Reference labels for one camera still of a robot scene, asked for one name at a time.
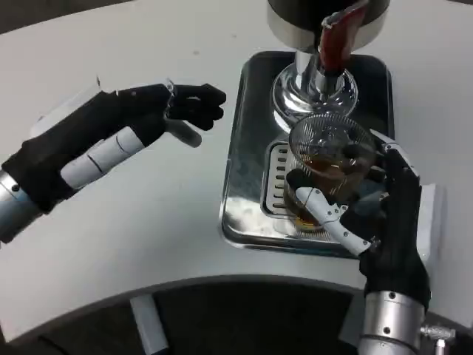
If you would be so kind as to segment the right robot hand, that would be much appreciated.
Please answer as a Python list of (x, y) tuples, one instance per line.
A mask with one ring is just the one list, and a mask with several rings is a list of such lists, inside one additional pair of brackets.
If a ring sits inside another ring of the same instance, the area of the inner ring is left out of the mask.
[(375, 148), (352, 143), (344, 148), (351, 158), (374, 153), (369, 180), (383, 186), (372, 214), (359, 214), (357, 203), (339, 203), (325, 194), (301, 169), (286, 175), (286, 184), (303, 208), (352, 255), (360, 260), (366, 277), (365, 293), (395, 292), (429, 307), (431, 285), (427, 254), (420, 239), (430, 240), (431, 223), (420, 221), (426, 187), (396, 141), (376, 130), (370, 132)]

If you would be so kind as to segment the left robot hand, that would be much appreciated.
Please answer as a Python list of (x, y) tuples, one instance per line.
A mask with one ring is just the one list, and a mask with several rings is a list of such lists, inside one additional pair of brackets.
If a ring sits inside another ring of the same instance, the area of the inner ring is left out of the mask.
[(44, 213), (74, 195), (61, 177), (67, 163), (98, 141), (128, 126), (144, 146), (166, 130), (167, 120), (187, 121), (208, 131), (223, 117), (226, 94), (210, 84), (164, 84), (99, 92), (53, 128), (23, 142), (2, 169)]

